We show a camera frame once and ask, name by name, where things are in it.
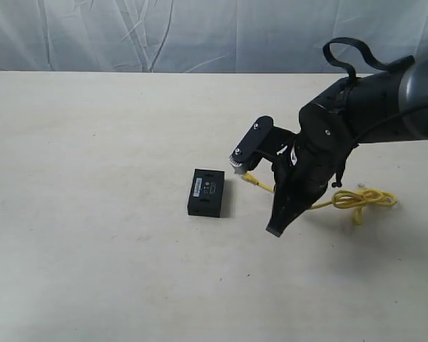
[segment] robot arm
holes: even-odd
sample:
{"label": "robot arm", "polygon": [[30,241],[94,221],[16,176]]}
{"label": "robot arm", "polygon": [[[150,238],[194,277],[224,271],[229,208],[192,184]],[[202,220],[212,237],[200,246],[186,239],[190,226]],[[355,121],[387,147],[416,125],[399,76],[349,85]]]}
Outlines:
{"label": "robot arm", "polygon": [[[358,78],[350,64],[338,61],[332,43],[354,46],[367,64],[382,72]],[[258,118],[230,156],[241,175],[265,158],[272,163],[275,194],[267,231],[279,237],[285,228],[333,187],[341,187],[345,163],[362,143],[428,140],[428,61],[412,56],[382,64],[368,46],[335,38],[323,48],[328,63],[344,68],[341,78],[300,110],[298,134]]]}

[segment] black electronic device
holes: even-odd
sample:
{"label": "black electronic device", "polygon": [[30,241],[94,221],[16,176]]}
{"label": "black electronic device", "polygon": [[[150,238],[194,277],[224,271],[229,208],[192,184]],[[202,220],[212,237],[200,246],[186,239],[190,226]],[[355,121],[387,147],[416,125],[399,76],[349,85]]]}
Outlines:
{"label": "black electronic device", "polygon": [[[357,48],[382,72],[357,77],[353,66],[332,55],[334,43]],[[348,77],[301,108],[301,131],[275,127],[269,116],[258,118],[230,156],[241,175],[263,158],[272,163],[275,194],[267,230],[277,237],[325,193],[333,175],[332,186],[342,186],[347,158],[359,144],[428,140],[428,61],[407,56],[384,64],[364,42],[345,37],[332,39],[322,51]]]}
{"label": "black electronic device", "polygon": [[195,169],[188,198],[189,215],[220,217],[225,173]]}

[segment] label on device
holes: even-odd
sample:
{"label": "label on device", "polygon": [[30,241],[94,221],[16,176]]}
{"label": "label on device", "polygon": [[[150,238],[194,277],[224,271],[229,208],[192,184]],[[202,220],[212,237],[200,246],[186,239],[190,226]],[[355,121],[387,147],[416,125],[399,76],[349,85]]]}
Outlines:
{"label": "label on device", "polygon": [[297,164],[297,161],[298,161],[297,154],[295,153],[295,146],[294,145],[290,151],[290,161],[292,162],[293,166],[295,166]]}
{"label": "label on device", "polygon": [[195,181],[195,187],[193,188],[193,196],[199,197],[200,196],[200,189],[201,189],[201,183],[203,182],[202,178],[197,178]]}

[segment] wrinkled fabric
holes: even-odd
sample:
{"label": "wrinkled fabric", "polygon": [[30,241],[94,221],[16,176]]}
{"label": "wrinkled fabric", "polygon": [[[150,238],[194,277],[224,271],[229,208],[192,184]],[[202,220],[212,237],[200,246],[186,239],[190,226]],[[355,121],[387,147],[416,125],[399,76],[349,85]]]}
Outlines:
{"label": "wrinkled fabric", "polygon": [[428,58],[428,0],[0,0],[0,70],[342,72],[322,55],[336,36]]}

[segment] small black box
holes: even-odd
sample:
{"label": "small black box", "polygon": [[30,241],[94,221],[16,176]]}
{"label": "small black box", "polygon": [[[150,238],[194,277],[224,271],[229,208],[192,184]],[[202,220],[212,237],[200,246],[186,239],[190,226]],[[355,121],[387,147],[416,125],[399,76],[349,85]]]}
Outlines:
{"label": "small black box", "polygon": [[189,215],[220,217],[225,173],[195,169],[188,198]]}

